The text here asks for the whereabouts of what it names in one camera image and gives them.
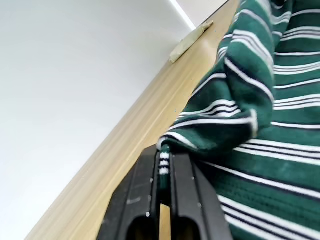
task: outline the wooden trim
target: wooden trim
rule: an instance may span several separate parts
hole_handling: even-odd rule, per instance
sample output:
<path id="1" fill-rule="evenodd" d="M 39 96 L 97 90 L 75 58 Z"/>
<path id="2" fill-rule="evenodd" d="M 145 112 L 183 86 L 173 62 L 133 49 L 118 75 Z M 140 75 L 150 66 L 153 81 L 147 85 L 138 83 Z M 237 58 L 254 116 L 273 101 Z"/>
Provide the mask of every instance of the wooden trim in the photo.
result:
<path id="1" fill-rule="evenodd" d="M 94 240 L 115 188 L 142 149 L 157 142 L 215 63 L 238 0 L 228 1 L 214 25 L 175 64 L 167 63 L 124 118 L 66 186 L 27 240 Z"/>

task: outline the striped fabric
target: striped fabric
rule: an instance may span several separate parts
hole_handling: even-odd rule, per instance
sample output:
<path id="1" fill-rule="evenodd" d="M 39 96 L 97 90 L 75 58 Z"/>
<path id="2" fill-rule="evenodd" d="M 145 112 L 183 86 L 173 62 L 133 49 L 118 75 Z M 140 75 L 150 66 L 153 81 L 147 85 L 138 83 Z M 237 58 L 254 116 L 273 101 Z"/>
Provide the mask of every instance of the striped fabric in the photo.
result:
<path id="1" fill-rule="evenodd" d="M 243 0 L 157 147 L 201 159 L 234 239 L 320 240 L 319 130 L 320 1 Z"/>

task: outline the green striped sweater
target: green striped sweater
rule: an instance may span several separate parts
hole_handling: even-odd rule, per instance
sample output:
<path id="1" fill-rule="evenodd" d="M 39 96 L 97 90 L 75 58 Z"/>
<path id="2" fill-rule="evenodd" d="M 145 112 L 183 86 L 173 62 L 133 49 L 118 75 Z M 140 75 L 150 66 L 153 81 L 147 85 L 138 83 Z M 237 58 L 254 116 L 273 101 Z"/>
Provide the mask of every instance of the green striped sweater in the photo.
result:
<path id="1" fill-rule="evenodd" d="M 236 240 L 320 240 L 320 0 L 243 0 L 157 144 L 203 159 Z"/>

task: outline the wooden board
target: wooden board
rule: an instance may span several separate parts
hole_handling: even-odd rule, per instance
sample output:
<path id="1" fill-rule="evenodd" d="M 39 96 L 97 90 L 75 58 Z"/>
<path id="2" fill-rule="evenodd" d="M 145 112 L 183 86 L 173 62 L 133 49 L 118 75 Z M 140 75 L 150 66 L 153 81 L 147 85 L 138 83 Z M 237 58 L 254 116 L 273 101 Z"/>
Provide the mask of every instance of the wooden board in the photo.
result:
<path id="1" fill-rule="evenodd" d="M 238 0 L 213 16 L 214 25 L 175 64 L 167 63 L 27 236 L 27 240 L 94 240 L 115 188 L 141 151 L 155 144 L 216 61 L 217 47 Z M 162 207 L 160 239 L 170 239 Z"/>

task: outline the black plastic object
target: black plastic object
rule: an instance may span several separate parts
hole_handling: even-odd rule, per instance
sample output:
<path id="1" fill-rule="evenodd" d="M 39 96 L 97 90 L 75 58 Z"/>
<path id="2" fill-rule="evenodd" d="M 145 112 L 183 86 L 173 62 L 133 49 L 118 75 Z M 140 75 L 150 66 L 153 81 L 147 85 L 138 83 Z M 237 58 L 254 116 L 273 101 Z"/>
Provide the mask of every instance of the black plastic object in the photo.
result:
<path id="1" fill-rule="evenodd" d="M 232 240 L 216 191 L 186 153 L 170 154 L 170 186 L 159 191 L 159 153 L 146 148 L 110 200 L 97 240 L 158 240 L 160 203 L 172 240 Z"/>
<path id="2" fill-rule="evenodd" d="M 146 148 L 114 191 L 97 240 L 159 239 L 156 153 L 155 146 Z"/>
<path id="3" fill-rule="evenodd" d="M 188 154 L 170 159 L 173 240 L 232 240 L 217 193 Z"/>

